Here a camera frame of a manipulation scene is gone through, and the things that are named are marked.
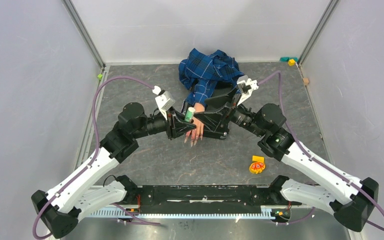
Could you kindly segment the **white cap nail polish bottle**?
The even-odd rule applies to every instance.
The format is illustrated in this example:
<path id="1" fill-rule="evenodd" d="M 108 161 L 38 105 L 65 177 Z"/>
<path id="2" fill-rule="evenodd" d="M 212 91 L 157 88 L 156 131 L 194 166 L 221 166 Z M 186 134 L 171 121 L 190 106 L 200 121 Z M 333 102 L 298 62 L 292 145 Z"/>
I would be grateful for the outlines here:
<path id="1" fill-rule="evenodd" d="M 194 107 L 188 107 L 184 114 L 184 120 L 188 123 L 192 123 L 195 112 L 196 109 Z"/>

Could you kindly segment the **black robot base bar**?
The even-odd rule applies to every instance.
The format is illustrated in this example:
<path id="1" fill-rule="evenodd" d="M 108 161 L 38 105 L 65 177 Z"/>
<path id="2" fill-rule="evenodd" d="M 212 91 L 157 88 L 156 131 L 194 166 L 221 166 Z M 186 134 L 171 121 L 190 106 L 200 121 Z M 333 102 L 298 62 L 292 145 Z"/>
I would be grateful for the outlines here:
<path id="1" fill-rule="evenodd" d="M 116 178 L 127 191 L 122 205 L 138 205 L 141 214 L 257 214 L 262 206 L 286 206 L 280 193 L 289 178 L 269 185 L 136 185 L 127 175 Z"/>

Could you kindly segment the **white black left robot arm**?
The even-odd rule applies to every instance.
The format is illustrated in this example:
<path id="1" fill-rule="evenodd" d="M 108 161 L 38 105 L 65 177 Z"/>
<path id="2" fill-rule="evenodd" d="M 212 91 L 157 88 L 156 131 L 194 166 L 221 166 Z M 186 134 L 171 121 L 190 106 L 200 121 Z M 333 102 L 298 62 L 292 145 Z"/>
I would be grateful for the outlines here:
<path id="1" fill-rule="evenodd" d="M 113 129 L 97 143 L 92 155 L 81 166 L 54 188 L 37 190 L 31 196 L 37 213 L 32 228 L 34 238 L 45 239 L 37 233 L 39 221 L 52 236 L 60 239 L 84 218 L 110 204 L 133 203 L 137 190 L 127 177 L 117 177 L 94 191 L 89 188 L 139 147 L 138 138 L 166 132 L 169 139 L 174 139 L 194 129 L 195 111 L 190 107 L 183 115 L 170 107 L 167 112 L 146 116 L 140 103 L 125 105 Z"/>

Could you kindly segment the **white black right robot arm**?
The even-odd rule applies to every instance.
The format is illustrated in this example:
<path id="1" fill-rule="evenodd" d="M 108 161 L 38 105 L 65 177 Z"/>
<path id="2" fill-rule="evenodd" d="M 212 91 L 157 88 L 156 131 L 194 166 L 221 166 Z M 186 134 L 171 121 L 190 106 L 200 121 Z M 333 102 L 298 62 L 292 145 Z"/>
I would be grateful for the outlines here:
<path id="1" fill-rule="evenodd" d="M 316 186 L 278 176 L 269 189 L 269 199 L 275 204 L 299 202 L 321 209 L 344 227 L 361 232 L 369 222 L 378 199 L 379 184 L 372 178 L 360 179 L 331 165 L 284 129 L 286 117 L 274 103 L 266 103 L 252 112 L 241 102 L 238 93 L 210 98 L 219 108 L 199 112 L 195 117 L 210 131 L 234 123 L 261 137 L 257 143 L 268 157 L 299 170 L 316 182 Z"/>

